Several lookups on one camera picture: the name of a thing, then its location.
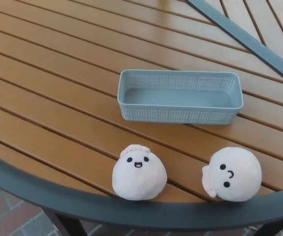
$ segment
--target perforated basket side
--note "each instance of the perforated basket side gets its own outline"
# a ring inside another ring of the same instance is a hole
[[[208,108],[168,109],[168,108],[127,108],[121,107],[122,116],[130,121],[167,122],[167,123],[196,123],[196,124],[230,124],[238,111],[216,110]]]

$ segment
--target pink plush hair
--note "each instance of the pink plush hair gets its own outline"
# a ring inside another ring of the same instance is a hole
[[[121,155],[120,157],[124,156],[125,154],[129,153],[129,152],[132,152],[132,151],[137,151],[137,150],[143,150],[147,153],[150,153],[150,149],[148,147],[145,147],[145,146],[142,146],[142,145],[139,145],[139,144],[131,144],[129,145],[128,147],[126,147],[122,152],[121,152]]]

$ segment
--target brick paving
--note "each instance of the brick paving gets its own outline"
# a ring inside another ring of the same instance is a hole
[[[175,233],[129,230],[82,222],[88,236],[251,236],[258,227],[221,232]],[[61,236],[37,206],[0,190],[0,236]]]

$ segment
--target plush toy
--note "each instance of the plush toy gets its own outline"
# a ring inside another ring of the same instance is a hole
[[[113,169],[113,189],[126,200],[155,198],[167,182],[166,170],[149,148],[129,145],[122,151]]]
[[[243,202],[259,190],[262,180],[260,163],[253,153],[240,147],[226,147],[216,152],[202,169],[202,184],[211,196]]]

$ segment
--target table leg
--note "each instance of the table leg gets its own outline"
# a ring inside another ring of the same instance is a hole
[[[50,209],[42,208],[62,236],[87,236],[80,220],[60,215]]]
[[[265,224],[259,228],[254,236],[275,236],[283,229],[283,220]]]

